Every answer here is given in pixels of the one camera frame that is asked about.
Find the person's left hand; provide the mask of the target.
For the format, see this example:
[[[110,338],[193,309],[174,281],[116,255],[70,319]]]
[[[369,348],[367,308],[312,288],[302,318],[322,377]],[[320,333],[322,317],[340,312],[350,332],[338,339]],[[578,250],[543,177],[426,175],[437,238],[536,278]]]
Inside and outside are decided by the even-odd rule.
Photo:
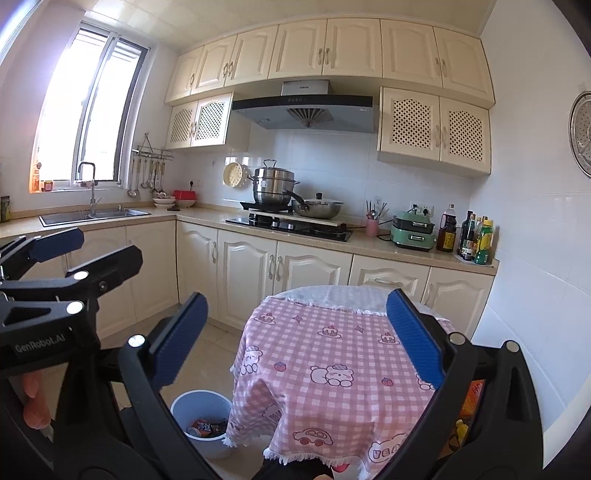
[[[45,395],[42,372],[35,371],[24,374],[22,388],[25,394],[23,408],[25,423],[35,430],[48,427],[51,415]]]

